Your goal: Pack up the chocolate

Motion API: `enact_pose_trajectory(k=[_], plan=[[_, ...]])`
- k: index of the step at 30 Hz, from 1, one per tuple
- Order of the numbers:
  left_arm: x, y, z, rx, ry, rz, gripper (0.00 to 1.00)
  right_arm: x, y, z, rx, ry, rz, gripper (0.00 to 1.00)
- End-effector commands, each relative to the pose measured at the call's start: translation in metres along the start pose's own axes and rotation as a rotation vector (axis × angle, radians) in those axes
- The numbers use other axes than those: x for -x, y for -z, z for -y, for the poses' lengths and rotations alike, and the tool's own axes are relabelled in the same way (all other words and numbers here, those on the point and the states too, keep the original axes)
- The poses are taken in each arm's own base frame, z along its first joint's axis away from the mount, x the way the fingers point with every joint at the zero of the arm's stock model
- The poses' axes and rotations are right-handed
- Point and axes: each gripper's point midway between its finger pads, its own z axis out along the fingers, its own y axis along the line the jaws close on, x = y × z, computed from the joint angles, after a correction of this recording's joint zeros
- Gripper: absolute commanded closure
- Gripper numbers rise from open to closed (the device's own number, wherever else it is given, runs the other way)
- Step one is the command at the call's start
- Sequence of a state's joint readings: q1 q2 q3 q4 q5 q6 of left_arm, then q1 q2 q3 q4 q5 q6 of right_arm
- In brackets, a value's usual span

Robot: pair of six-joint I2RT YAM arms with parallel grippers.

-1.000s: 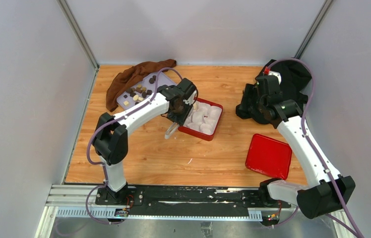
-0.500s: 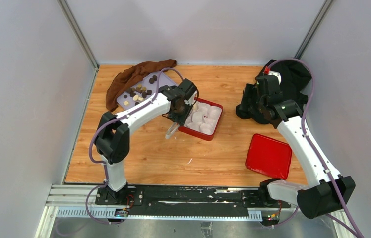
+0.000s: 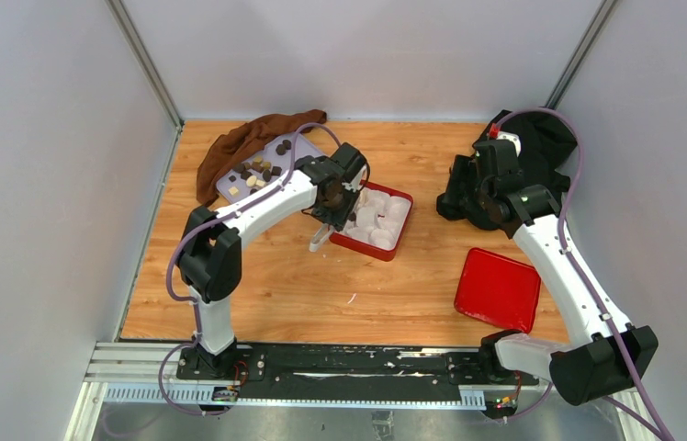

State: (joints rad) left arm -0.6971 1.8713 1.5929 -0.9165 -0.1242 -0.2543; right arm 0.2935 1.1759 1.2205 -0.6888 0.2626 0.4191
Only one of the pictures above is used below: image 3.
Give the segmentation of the metal tongs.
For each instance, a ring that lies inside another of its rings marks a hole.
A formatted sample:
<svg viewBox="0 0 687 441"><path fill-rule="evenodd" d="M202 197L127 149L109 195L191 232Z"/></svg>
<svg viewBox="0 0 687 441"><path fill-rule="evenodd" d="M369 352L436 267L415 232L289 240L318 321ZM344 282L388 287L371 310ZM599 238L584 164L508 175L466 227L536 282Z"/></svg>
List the metal tongs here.
<svg viewBox="0 0 687 441"><path fill-rule="evenodd" d="M312 253L318 252L334 232L335 228L332 225L322 224L322 226L311 237L309 250Z"/></svg>

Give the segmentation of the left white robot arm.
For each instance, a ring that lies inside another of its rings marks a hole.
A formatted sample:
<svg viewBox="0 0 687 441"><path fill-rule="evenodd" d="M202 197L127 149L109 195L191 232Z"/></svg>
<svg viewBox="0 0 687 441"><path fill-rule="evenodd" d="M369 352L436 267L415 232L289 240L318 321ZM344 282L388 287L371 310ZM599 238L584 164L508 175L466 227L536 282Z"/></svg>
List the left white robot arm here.
<svg viewBox="0 0 687 441"><path fill-rule="evenodd" d="M365 156L344 143L332 156L300 158L275 183L237 203L190 213L171 266L188 286L196 320L193 346L211 378L225 379L235 368L230 296L242 280L243 250L285 218L307 212L321 225L310 242L317 251L344 229L368 171Z"/></svg>

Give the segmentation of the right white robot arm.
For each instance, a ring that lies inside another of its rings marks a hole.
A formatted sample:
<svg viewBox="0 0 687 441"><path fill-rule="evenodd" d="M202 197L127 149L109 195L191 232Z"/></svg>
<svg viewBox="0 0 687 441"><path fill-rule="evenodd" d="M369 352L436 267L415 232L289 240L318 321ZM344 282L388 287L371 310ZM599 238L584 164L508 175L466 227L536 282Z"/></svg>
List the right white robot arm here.
<svg viewBox="0 0 687 441"><path fill-rule="evenodd" d="M513 372L529 374L553 383L571 405L641 388L659 340L650 326L632 324L572 249L558 199L526 178L518 137L501 133L474 143L473 149L455 158L439 199L472 208L517 244L554 299L569 335L569 343L560 345L502 328L481 340L480 375L498 384Z"/></svg>

